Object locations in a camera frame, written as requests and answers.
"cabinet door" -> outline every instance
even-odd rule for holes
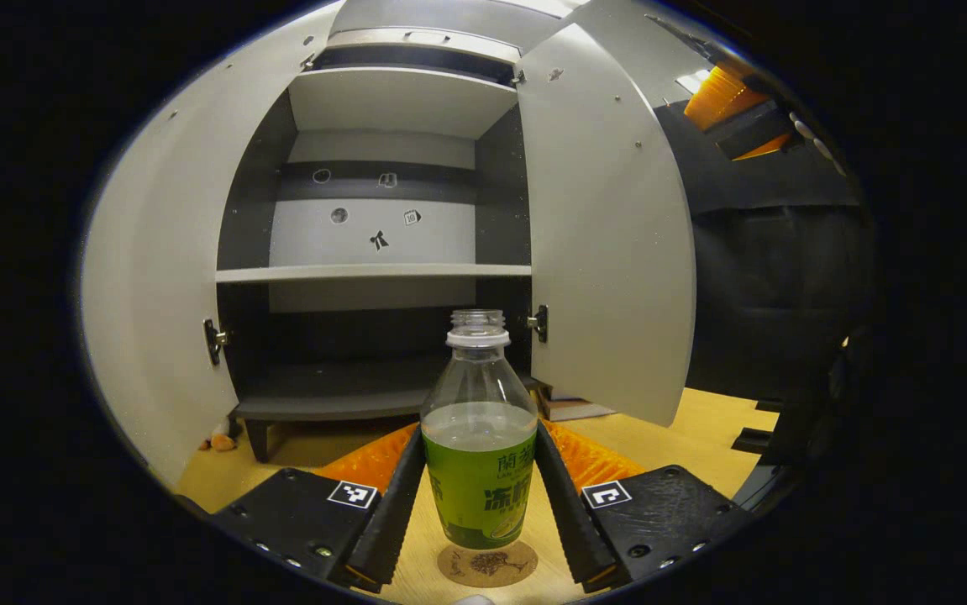
[[[532,212],[534,378],[629,416],[674,421],[691,355],[691,222],[644,95],[578,24],[517,63]]]
[[[340,7],[256,39],[177,93],[130,141],[92,211],[80,267],[92,378],[168,487],[237,405],[202,326],[218,321],[214,279],[229,185],[265,112],[300,61],[322,49]]]

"plastic bottle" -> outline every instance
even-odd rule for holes
[[[419,411],[445,536],[494,549],[521,534],[532,482],[536,403],[506,361],[502,311],[453,312],[452,359]]]

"green bottle label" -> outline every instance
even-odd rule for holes
[[[502,450],[468,452],[423,436],[434,504],[445,537],[465,548],[500,548],[521,535],[536,434]]]

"wooden floor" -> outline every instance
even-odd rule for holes
[[[730,449],[741,429],[772,430],[778,414],[755,409],[755,402],[687,388],[674,424],[661,428],[624,414],[563,422],[564,426],[590,437],[648,468],[680,464],[726,497],[733,497],[759,459],[757,455]],[[271,462],[260,464],[252,456],[248,436],[241,435],[238,448],[230,452],[196,452],[188,463],[177,491],[187,495],[208,513],[226,506],[285,466],[310,470],[336,460],[360,445],[413,418],[336,422],[322,424],[276,424],[269,434]],[[572,582],[561,552],[557,528],[542,487],[538,468],[533,471],[532,491],[521,540],[539,555],[536,571],[517,585],[498,589],[473,589],[448,581],[436,560],[446,540],[434,510],[429,477],[424,471],[421,489],[409,521],[405,544],[394,582],[381,597],[393,602],[448,604],[471,594],[486,594],[498,605],[552,604],[583,598]]]

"cork coaster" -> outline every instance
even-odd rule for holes
[[[532,575],[538,564],[536,551],[521,540],[496,550],[471,550],[450,544],[438,554],[442,575],[473,588],[513,585]]]

